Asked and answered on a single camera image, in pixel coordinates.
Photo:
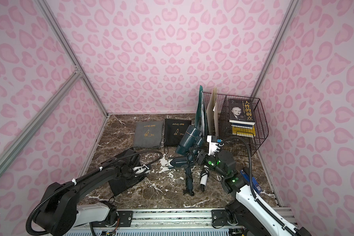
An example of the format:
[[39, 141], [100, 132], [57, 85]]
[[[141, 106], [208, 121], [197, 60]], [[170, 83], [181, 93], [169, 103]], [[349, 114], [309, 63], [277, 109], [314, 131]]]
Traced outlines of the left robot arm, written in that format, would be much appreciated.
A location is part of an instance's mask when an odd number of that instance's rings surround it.
[[140, 154], [130, 148], [84, 176], [49, 185], [28, 216], [27, 233], [32, 236], [66, 234], [82, 216], [78, 203], [93, 190], [108, 183], [113, 196], [118, 196], [141, 182], [148, 171], [149, 165], [141, 165]]

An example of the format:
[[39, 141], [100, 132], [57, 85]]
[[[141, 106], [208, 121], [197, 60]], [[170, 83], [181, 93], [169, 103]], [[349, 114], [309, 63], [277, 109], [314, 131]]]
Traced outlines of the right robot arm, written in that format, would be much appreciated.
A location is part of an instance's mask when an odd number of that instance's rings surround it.
[[309, 236], [304, 227], [298, 229], [270, 207], [236, 169], [234, 156], [226, 150], [209, 155], [199, 152], [195, 161], [221, 176], [224, 192], [234, 197], [226, 207], [230, 224], [244, 226], [255, 236]]

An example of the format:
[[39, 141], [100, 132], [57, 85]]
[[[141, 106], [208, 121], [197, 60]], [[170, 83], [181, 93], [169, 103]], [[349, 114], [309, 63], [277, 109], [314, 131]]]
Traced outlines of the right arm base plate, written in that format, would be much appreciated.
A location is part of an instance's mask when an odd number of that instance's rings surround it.
[[241, 216], [241, 214], [228, 209], [213, 209], [211, 210], [211, 226], [215, 229], [223, 227], [245, 228]]

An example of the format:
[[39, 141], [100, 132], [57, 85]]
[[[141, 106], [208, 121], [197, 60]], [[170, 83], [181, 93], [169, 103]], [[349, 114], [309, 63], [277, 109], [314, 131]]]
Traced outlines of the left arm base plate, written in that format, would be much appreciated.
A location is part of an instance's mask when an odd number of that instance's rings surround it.
[[130, 227], [133, 211], [110, 211], [103, 221], [92, 222], [93, 227]]

